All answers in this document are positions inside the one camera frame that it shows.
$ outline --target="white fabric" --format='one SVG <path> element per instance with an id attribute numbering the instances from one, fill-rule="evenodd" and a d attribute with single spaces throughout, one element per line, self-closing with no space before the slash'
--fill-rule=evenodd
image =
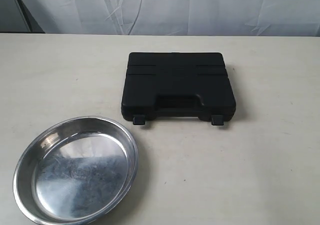
<path id="1" fill-rule="evenodd" d="M 320 0 L 22 0 L 46 33 L 317 36 Z"/>

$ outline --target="white table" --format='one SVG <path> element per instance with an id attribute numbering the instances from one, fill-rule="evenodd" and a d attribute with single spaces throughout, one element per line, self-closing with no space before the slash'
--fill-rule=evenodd
<path id="1" fill-rule="evenodd" d="M 237 101 L 225 128 L 122 118 L 128 54 L 221 52 Z M 320 38 L 0 34 L 0 224 L 33 224 L 13 198 L 29 143 L 77 116 L 119 121 L 140 164 L 94 225 L 318 225 Z"/>

